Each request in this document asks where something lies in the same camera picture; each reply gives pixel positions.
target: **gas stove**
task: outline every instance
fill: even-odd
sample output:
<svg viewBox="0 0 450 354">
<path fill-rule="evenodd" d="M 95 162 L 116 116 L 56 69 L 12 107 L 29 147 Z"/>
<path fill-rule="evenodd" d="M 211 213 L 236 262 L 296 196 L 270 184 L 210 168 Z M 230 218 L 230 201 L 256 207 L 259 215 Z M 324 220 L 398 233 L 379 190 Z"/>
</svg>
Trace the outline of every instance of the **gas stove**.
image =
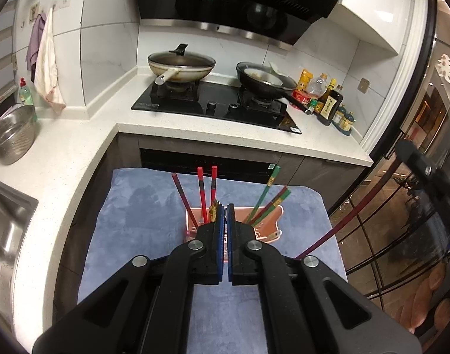
<svg viewBox="0 0 450 354">
<path fill-rule="evenodd" d="M 302 134 L 286 104 L 263 100 L 243 87 L 212 82 L 153 82 L 131 109 L 211 117 Z"/>
</svg>

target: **frying pan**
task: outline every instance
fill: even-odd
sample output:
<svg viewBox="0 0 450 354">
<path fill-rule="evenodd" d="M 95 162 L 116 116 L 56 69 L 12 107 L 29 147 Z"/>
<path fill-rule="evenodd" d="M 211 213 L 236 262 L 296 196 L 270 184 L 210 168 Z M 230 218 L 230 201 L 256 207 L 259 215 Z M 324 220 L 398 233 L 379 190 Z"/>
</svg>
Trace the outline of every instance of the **frying pan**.
<svg viewBox="0 0 450 354">
<path fill-rule="evenodd" d="M 300 110 L 306 111 L 307 108 L 291 96 L 297 83 L 275 69 L 257 63 L 241 62 L 236 65 L 236 75 L 241 84 L 258 97 L 268 100 L 284 97 Z"/>
<path fill-rule="evenodd" d="M 148 64 L 158 76 L 157 85 L 166 81 L 193 82 L 207 76 L 215 66 L 212 57 L 199 53 L 186 52 L 187 44 L 180 44 L 169 52 L 153 53 L 148 57 Z"/>
</svg>

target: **blue cloth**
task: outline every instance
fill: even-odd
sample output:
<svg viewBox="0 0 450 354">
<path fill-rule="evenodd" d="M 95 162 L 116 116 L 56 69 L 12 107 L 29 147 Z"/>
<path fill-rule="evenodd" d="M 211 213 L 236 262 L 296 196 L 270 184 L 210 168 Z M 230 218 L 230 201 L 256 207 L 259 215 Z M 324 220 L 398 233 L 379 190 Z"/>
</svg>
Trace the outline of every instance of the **blue cloth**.
<svg viewBox="0 0 450 354">
<path fill-rule="evenodd" d="M 192 207 L 200 206 L 197 176 L 179 174 Z M 205 177 L 210 198 L 210 178 Z M 265 199 L 282 187 L 273 185 Z M 254 206 L 264 184 L 217 179 L 217 199 L 235 206 Z M 279 220 L 281 238 L 273 245 L 281 254 L 295 257 L 331 229 L 321 196 L 291 186 Z M 185 209 L 171 174 L 151 169 L 118 169 L 98 215 L 79 288 L 83 300 L 127 261 L 138 254 L 151 259 L 168 255 L 185 238 Z M 333 237 L 314 253 L 346 279 L 345 268 Z M 227 270 L 218 286 L 196 285 L 190 317 L 187 352 L 190 354 L 263 354 L 267 352 L 257 286 L 231 286 Z"/>
</svg>

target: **towel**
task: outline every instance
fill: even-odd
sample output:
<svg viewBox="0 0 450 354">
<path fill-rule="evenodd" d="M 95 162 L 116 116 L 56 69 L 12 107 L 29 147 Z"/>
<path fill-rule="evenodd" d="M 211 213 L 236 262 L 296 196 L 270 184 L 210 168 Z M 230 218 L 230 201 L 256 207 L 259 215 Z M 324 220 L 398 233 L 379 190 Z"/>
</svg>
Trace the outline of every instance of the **towel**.
<svg viewBox="0 0 450 354">
<path fill-rule="evenodd" d="M 27 50 L 27 70 L 31 72 L 31 82 L 35 82 L 35 71 L 37 68 L 38 50 L 40 48 L 41 37 L 45 29 L 46 14 L 41 13 L 37 16 L 33 29 L 31 30 L 30 42 Z"/>
<path fill-rule="evenodd" d="M 39 95 L 50 104 L 56 114 L 66 107 L 58 85 L 58 69 L 54 55 L 53 8 L 46 17 L 45 30 L 41 36 L 35 72 L 35 88 Z"/>
</svg>

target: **stove knob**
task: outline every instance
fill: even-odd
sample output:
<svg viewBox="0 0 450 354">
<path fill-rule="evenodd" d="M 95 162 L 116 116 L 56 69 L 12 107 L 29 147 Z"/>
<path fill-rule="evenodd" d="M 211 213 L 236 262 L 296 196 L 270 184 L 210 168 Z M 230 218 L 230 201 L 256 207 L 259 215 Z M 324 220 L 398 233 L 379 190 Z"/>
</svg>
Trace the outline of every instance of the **stove knob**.
<svg viewBox="0 0 450 354">
<path fill-rule="evenodd" d="M 228 105 L 228 111 L 230 113 L 236 112 L 236 109 L 238 109 L 238 105 L 237 104 L 230 104 L 230 105 Z"/>
<path fill-rule="evenodd" d="M 215 110 L 216 106 L 217 106 L 217 103 L 215 101 L 208 101 L 207 102 L 207 109 Z"/>
</svg>

